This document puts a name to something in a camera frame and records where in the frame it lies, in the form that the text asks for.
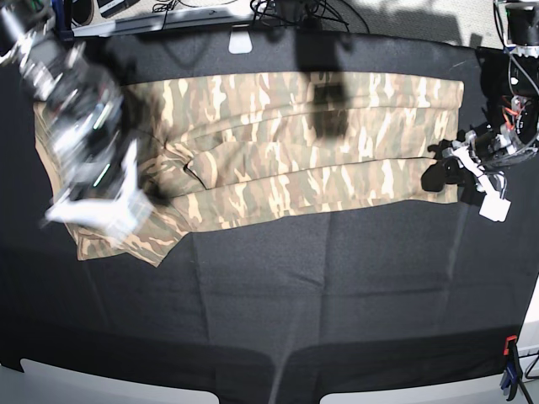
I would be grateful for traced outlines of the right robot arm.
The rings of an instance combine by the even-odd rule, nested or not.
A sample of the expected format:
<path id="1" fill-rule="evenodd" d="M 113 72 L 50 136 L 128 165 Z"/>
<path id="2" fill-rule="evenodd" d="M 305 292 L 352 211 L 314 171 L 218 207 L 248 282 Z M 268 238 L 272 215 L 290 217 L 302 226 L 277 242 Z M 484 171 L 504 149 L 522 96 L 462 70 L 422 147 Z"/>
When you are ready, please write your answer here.
<path id="1" fill-rule="evenodd" d="M 136 232 L 152 212 L 138 186 L 138 141 L 125 128 L 124 94 L 80 43 L 67 50 L 45 1 L 1 3 L 1 63 L 17 65 L 42 108 L 39 139 L 58 177 L 48 222 L 99 231 L 113 244 Z"/>

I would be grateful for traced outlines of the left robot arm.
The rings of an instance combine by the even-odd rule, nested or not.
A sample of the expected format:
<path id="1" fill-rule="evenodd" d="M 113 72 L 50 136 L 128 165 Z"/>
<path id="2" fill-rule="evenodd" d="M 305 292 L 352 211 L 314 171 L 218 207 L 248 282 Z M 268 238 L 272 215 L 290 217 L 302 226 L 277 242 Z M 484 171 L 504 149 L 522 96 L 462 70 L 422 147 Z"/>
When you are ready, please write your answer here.
<path id="1" fill-rule="evenodd" d="M 487 120 L 431 147 L 436 162 L 421 178 L 426 191 L 455 184 L 485 192 L 491 180 L 504 194 L 504 170 L 538 153 L 538 3 L 495 1 L 493 15 L 503 53 L 483 63 Z"/>

